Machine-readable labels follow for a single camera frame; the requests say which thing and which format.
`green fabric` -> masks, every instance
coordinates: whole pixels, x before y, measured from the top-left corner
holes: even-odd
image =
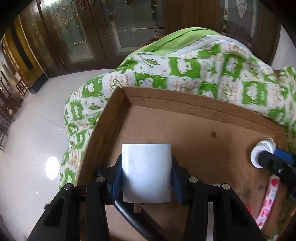
[[[129,59],[131,56],[138,52],[153,52],[157,54],[168,54],[174,52],[178,49],[181,49],[204,36],[216,34],[220,35],[219,33],[207,29],[207,28],[199,28],[199,27],[192,27],[192,28],[185,28],[173,32],[169,35],[164,36],[163,38],[151,43],[147,46],[144,46],[135,52],[128,55],[125,59]]]

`white tile floor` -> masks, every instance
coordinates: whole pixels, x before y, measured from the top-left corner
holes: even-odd
[[[69,94],[106,73],[94,70],[48,80],[28,93],[0,151],[0,215],[16,241],[27,240],[56,195],[59,168],[68,148],[63,111]]]

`white tape roll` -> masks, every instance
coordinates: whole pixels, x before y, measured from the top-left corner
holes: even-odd
[[[251,152],[251,162],[254,167],[262,168],[258,162],[258,156],[263,151],[268,151],[270,153],[274,153],[276,150],[276,144],[273,139],[267,138],[265,140],[260,141]]]
[[[123,144],[123,200],[160,203],[171,200],[170,144]]]

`white wall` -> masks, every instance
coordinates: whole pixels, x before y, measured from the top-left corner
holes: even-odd
[[[296,48],[283,26],[281,26],[279,44],[271,67],[280,70],[285,66],[292,66],[296,69]]]

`cardboard box lid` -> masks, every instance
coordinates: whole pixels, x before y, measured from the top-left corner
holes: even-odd
[[[208,184],[228,183],[256,218],[269,174],[250,162],[252,148],[272,137],[286,150],[283,128],[245,108],[194,94],[138,87],[117,88],[100,117],[85,152],[78,185],[94,178],[95,170],[113,166],[123,143],[170,143],[172,154],[192,176]],[[268,232],[275,227],[284,199],[280,185]],[[143,205],[166,231],[180,240],[188,207],[176,200]],[[110,234],[123,240],[144,238],[117,212],[106,206]]]

